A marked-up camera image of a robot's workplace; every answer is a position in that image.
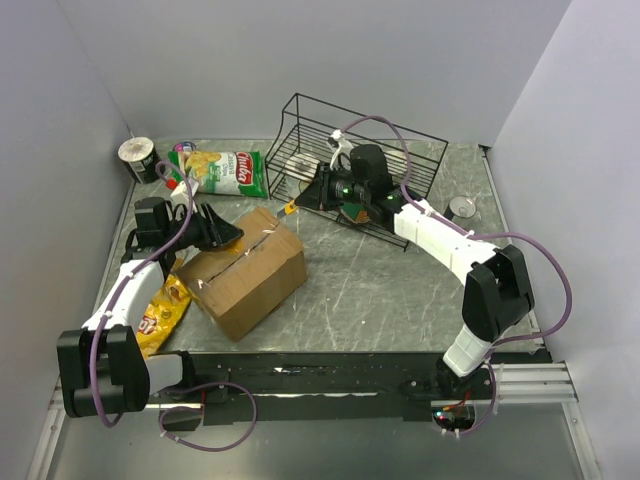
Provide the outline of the brown cardboard express box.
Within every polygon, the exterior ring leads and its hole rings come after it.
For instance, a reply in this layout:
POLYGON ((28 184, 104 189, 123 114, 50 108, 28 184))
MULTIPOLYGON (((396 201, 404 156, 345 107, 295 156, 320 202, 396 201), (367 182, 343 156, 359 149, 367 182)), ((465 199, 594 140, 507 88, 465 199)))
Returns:
POLYGON ((264 207, 241 217, 242 238, 200 252, 179 271, 197 305, 238 342, 307 280, 301 240, 264 207))

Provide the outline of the yellow utility knife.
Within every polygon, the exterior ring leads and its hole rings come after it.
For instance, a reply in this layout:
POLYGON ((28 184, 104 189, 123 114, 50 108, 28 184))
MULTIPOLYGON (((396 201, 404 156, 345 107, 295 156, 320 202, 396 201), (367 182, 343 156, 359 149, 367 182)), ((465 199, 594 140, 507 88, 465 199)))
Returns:
POLYGON ((298 210, 298 206, 295 204, 294 200, 291 200, 290 202, 286 203, 283 206, 283 208, 277 212, 276 217, 280 219, 296 212, 297 210, 298 210))

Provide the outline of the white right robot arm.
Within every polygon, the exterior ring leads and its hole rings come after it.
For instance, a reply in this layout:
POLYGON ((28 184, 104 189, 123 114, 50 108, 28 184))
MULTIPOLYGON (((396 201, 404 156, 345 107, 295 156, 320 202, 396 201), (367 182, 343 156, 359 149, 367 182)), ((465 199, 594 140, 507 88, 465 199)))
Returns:
POLYGON ((318 163, 294 203, 323 212, 358 204, 372 223, 420 247, 460 281, 463 326, 437 374, 439 391, 459 398, 491 348, 535 305, 524 255, 512 245, 500 248, 456 230, 427 200, 394 182, 379 146, 357 146, 347 158, 336 166, 318 163))

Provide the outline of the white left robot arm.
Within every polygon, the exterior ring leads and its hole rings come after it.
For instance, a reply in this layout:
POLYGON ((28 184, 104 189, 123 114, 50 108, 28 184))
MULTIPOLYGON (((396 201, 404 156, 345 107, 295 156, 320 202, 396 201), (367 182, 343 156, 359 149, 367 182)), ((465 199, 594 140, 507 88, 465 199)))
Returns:
POLYGON ((198 389, 189 354, 144 357, 136 333, 178 251, 224 250, 244 232, 206 203, 189 212, 161 197, 136 202, 134 218, 108 297, 81 328, 63 332, 57 341, 62 400, 72 418, 99 416, 114 424, 124 413, 143 410, 162 390, 185 402, 198 389))

